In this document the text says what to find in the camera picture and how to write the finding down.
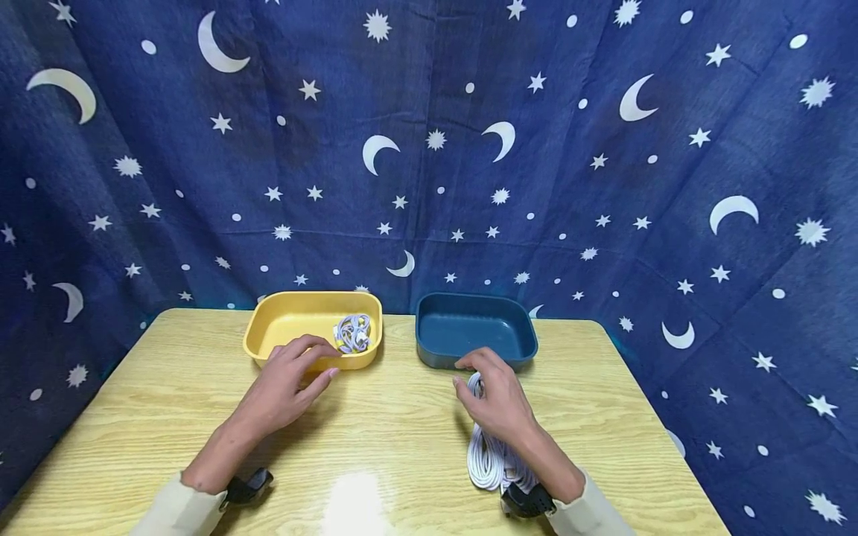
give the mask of yellow tray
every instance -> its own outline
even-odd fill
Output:
[[[330,367],[362,369],[376,356],[382,337],[381,302],[367,292],[278,292],[259,302],[245,331],[245,352],[259,366],[265,365],[275,346],[303,334],[324,337],[334,347],[334,327],[343,317],[370,317],[370,346],[360,353],[319,359],[308,371]]]

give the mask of cloth backdrop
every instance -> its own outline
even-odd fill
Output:
[[[734,534],[858,530],[854,3],[0,17],[0,506],[163,310],[451,291],[604,326]]]

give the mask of tray rim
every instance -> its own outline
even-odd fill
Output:
[[[251,349],[247,346],[247,335],[251,332],[251,327],[253,327],[254,321],[257,319],[257,312],[262,308],[263,304],[267,302],[269,299],[279,296],[281,294],[341,294],[341,295],[353,295],[357,292],[355,291],[280,291],[275,292],[273,294],[269,294],[261,302],[257,304],[256,307],[253,308],[253,314],[251,315],[250,321],[247,322],[247,327],[245,328],[245,335],[242,337],[241,346],[244,348],[245,353],[249,355],[251,358],[260,360],[260,361],[268,361],[269,356],[260,356],[257,353],[251,351]],[[370,352],[377,351],[378,347],[381,345],[381,339],[384,334],[384,307],[381,305],[381,300],[375,294],[370,292],[360,292],[360,294],[365,294],[368,298],[370,298],[375,305],[378,306],[378,337],[375,337],[375,340],[370,344],[368,348],[366,348],[363,352],[358,353],[344,353],[339,358],[336,359],[354,359],[354,358],[362,358]]]
[[[434,355],[443,356],[446,358],[455,358],[456,356],[449,355],[447,353],[435,353],[432,350],[426,348],[426,345],[423,344],[423,340],[420,338],[420,306],[423,304],[423,300],[426,298],[430,298],[431,296],[465,296],[468,298],[482,298],[482,299],[491,299],[498,301],[507,301],[512,302],[524,315],[524,317],[528,321],[528,326],[530,327],[529,333],[533,337],[534,340],[534,351],[528,357],[524,359],[512,359],[507,360],[504,359],[505,363],[527,363],[532,361],[534,357],[536,357],[536,353],[539,352],[539,338],[536,336],[536,329],[534,328],[533,320],[530,318],[530,314],[524,306],[519,304],[516,300],[507,298],[506,296],[492,296],[489,294],[477,294],[475,292],[429,292],[428,294],[424,294],[419,300],[417,300],[417,308],[414,311],[414,338],[417,340],[417,346],[419,349],[422,349],[424,352],[429,352]]]

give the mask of blue tray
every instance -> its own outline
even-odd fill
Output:
[[[415,328],[417,353],[434,369],[453,369],[461,356],[488,346],[518,372],[539,348],[528,312],[507,298],[433,292],[417,303]]]

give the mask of person's left hand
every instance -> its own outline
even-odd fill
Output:
[[[285,346],[275,346],[230,420],[259,440],[290,425],[339,372],[336,368],[327,369],[300,389],[307,368],[319,358],[340,355],[328,341],[314,335],[302,335]]]

